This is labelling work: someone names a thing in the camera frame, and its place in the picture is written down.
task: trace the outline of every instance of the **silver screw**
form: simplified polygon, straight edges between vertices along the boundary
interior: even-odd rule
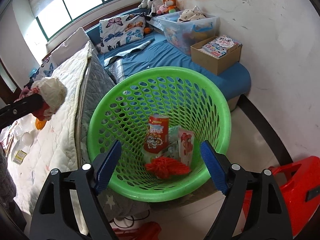
[[[233,170],[235,170],[235,171],[239,171],[240,166],[239,166],[238,164],[233,164],[233,165],[231,166],[231,168],[232,168]]]
[[[272,174],[272,172],[269,170],[264,170],[264,174],[266,174],[267,176],[270,176]]]
[[[51,175],[56,175],[58,173],[58,169],[53,169],[50,173]]]
[[[82,165],[82,169],[84,170],[84,171],[87,171],[88,169],[90,169],[91,168],[91,164],[90,163],[86,163],[86,164],[83,164]]]

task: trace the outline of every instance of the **green laundry basket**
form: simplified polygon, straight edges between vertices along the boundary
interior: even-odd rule
[[[169,180],[157,179],[145,170],[141,147],[151,114],[164,114],[170,126],[195,132],[192,171]],[[225,154],[230,141],[228,104],[208,78],[181,67],[157,67],[136,73],[113,87],[93,113],[88,130],[91,161],[106,152],[117,139],[122,155],[109,183],[128,198],[161,202],[176,199],[199,188],[209,178],[199,143],[209,140]]]

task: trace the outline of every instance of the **white quilted blanket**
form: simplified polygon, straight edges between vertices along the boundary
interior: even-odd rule
[[[11,156],[8,158],[8,170],[17,186],[14,200],[21,210],[28,214],[32,215],[50,170],[58,168],[65,172],[78,168],[74,125],[80,85],[90,57],[91,46],[88,42],[82,50],[54,70],[52,77],[59,78],[68,89],[65,102],[39,131],[21,165],[12,162]],[[85,234],[87,228],[76,193],[72,197],[79,229]]]

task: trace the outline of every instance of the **cardboard box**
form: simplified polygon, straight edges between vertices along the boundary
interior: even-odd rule
[[[212,37],[209,39],[206,39],[204,41],[201,41],[195,45],[191,46],[191,59],[194,63],[197,63],[201,67],[204,67],[205,69],[209,70],[210,72],[214,73],[215,75],[219,75],[223,71],[225,71],[227,68],[231,67],[234,63],[238,62],[240,60],[240,54],[241,54],[241,48],[242,45],[237,47],[232,52],[222,56],[221,58],[215,58],[211,57],[198,49],[201,49],[202,46],[207,44],[210,41],[213,41],[214,39],[218,38]]]

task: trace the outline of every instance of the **white star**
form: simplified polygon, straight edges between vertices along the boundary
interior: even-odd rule
[[[112,206],[114,206],[116,203],[113,201],[113,196],[111,195],[111,196],[108,196],[107,195],[107,202],[106,202],[106,204],[109,204],[110,205],[110,210],[112,210]]]

